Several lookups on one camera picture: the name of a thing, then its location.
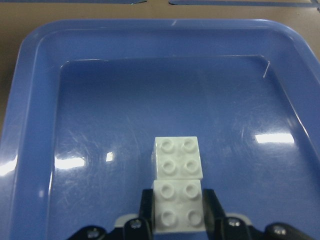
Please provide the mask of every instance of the brown table surface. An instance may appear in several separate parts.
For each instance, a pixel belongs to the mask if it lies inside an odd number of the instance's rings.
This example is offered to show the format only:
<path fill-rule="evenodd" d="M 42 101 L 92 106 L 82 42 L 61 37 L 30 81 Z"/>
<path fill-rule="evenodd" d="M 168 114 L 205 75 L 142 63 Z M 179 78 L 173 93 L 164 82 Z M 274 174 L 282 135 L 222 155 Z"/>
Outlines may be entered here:
<path fill-rule="evenodd" d="M 300 2 L 309 0 L 281 0 Z M 308 42 L 320 59 L 320 12 L 315 7 L 139 4 L 0 3 L 0 130 L 22 40 L 35 28 L 61 19 L 268 19 L 283 23 Z"/>

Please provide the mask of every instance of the white lego brick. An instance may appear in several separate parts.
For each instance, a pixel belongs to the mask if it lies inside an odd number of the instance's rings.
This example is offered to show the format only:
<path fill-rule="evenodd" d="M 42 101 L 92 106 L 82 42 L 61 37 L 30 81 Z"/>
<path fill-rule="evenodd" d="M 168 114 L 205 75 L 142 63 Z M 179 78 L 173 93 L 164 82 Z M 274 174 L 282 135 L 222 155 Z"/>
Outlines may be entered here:
<path fill-rule="evenodd" d="M 202 179 L 196 136 L 156 137 L 153 156 L 156 179 Z"/>
<path fill-rule="evenodd" d="M 200 180 L 154 180 L 155 232 L 205 231 Z"/>

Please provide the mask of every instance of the bolt head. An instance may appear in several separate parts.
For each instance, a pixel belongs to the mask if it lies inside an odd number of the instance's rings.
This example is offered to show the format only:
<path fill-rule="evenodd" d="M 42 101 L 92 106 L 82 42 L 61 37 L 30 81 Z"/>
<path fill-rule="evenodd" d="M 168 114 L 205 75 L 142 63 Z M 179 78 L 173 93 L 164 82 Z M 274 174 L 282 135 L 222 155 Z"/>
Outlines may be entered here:
<path fill-rule="evenodd" d="M 86 232 L 86 235 L 87 235 L 88 239 L 95 239 L 95 238 L 99 237 L 100 232 L 98 231 L 98 229 L 94 228 L 94 229 L 88 230 Z"/>
<path fill-rule="evenodd" d="M 228 224 L 230 226 L 232 226 L 232 227 L 239 227 L 240 226 L 240 221 L 237 218 L 231 217 L 231 218 L 228 219 Z"/>
<path fill-rule="evenodd" d="M 272 230 L 277 235 L 286 235 L 287 234 L 286 229 L 283 226 L 280 226 L 280 225 L 274 225 Z"/>
<path fill-rule="evenodd" d="M 139 229 L 139 228 L 141 228 L 141 225 L 142 225 L 142 223 L 139 219 L 134 219 L 134 220 L 130 221 L 130 227 L 132 229 Z"/>

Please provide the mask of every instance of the stacked lego bricks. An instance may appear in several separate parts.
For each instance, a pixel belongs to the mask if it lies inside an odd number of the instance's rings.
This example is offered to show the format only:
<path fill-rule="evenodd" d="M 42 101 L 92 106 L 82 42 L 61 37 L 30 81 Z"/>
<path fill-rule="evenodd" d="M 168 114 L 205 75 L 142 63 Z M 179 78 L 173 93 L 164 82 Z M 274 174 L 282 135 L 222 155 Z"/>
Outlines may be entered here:
<path fill-rule="evenodd" d="M 197 137 L 156 137 L 152 158 L 155 232 L 205 231 Z"/>

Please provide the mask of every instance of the cardboard surface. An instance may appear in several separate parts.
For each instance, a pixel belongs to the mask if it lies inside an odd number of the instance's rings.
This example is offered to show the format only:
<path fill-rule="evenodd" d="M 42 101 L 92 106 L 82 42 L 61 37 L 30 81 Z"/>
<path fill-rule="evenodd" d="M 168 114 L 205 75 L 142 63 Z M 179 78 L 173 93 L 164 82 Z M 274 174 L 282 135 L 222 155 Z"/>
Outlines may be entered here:
<path fill-rule="evenodd" d="M 307 41 L 320 59 L 320 12 L 315 7 L 139 4 L 0 3 L 0 126 L 21 42 L 35 28 L 61 19 L 269 19 L 285 24 Z"/>

